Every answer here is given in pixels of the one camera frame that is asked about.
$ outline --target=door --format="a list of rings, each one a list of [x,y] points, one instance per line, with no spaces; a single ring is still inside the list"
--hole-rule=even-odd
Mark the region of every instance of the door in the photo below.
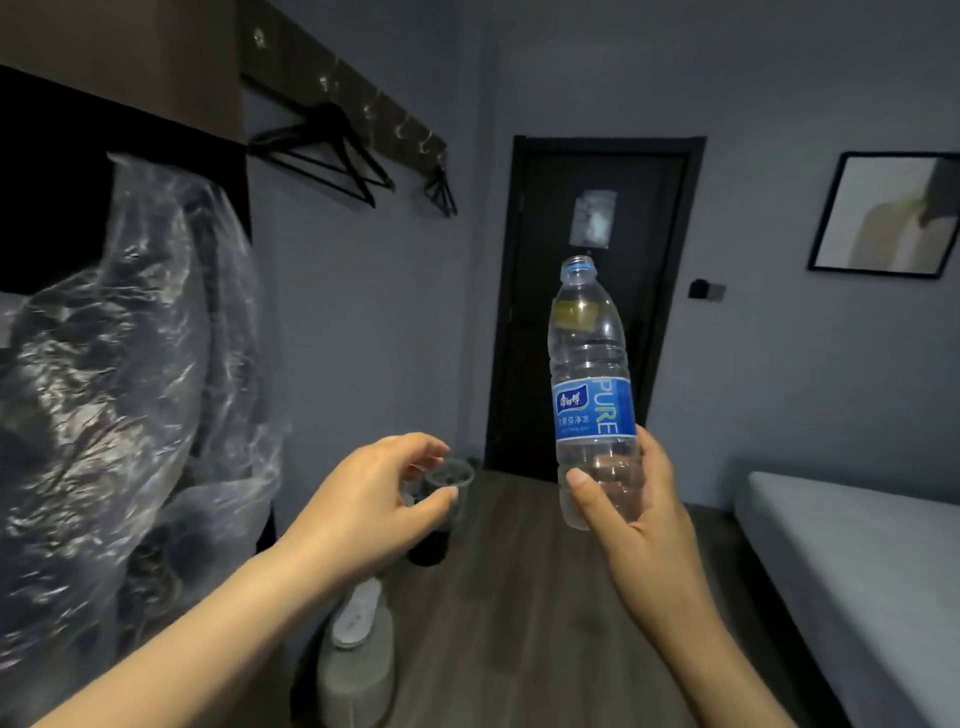
[[[518,181],[515,173],[514,181],[515,187],[521,185],[516,241],[505,252],[512,260],[505,259],[501,281],[506,315],[494,358],[487,467],[556,480],[546,338],[561,263],[571,255],[593,258],[598,280],[616,304],[627,336],[636,417],[645,420],[660,351],[655,323],[658,313],[665,316],[665,310],[658,311],[659,294],[686,159],[680,154],[541,152],[522,160],[521,177]],[[606,248],[574,244],[580,237],[571,241],[574,206],[587,190],[616,193]],[[668,287],[672,291],[672,281]],[[646,399],[638,396],[644,391]]]

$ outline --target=mattress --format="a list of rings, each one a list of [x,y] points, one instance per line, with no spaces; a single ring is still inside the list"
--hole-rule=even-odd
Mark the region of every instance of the mattress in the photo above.
[[[960,506],[752,473],[735,512],[854,726],[960,725]]]

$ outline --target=black hanger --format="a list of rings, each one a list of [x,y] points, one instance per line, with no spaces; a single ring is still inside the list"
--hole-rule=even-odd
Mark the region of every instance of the black hanger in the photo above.
[[[423,188],[423,194],[425,194],[427,199],[436,205],[440,212],[446,217],[460,214],[457,211],[457,203],[453,200],[453,192],[446,180],[446,171],[442,165],[438,164],[433,170],[433,175]]]
[[[357,171],[357,168],[353,165],[353,162],[347,154],[347,147],[344,142],[353,147],[353,150],[370,166],[379,180],[364,177]],[[337,158],[344,165],[343,167],[328,164],[319,159],[294,151],[299,147],[324,143],[332,147],[334,154],[337,155]],[[368,184],[385,187],[391,192],[396,191],[394,181],[390,179],[383,167],[377,163],[376,159],[371,157],[370,152],[364,147],[360,135],[350,125],[347,114],[332,102],[324,102],[313,109],[309,109],[305,114],[304,121],[300,124],[257,134],[251,139],[248,150],[255,157],[262,158],[271,164],[283,167],[291,172],[296,172],[327,187],[333,187],[333,189],[339,190],[355,200],[365,202],[371,207],[376,207],[376,199],[370,192],[370,188],[367,187]],[[308,164],[316,164],[319,167],[338,172],[342,175],[347,175],[353,179],[360,192],[354,192],[335,182],[317,177],[295,164],[277,158],[276,155],[285,155],[298,159],[299,161],[307,162]]]

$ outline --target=wooden floor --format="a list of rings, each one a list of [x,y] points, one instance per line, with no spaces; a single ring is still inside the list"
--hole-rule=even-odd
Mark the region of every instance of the wooden floor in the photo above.
[[[711,587],[734,635],[801,726],[842,711],[729,515],[693,508]],[[384,576],[396,630],[386,728],[693,726],[557,486],[480,473],[443,563]]]

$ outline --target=water bottle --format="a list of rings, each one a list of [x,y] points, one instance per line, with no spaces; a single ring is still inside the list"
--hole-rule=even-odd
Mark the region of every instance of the water bottle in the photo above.
[[[561,511],[567,525],[587,528],[566,483],[567,472],[580,468],[633,522],[640,515],[643,469],[623,325],[588,255],[565,260],[560,280],[547,346]]]

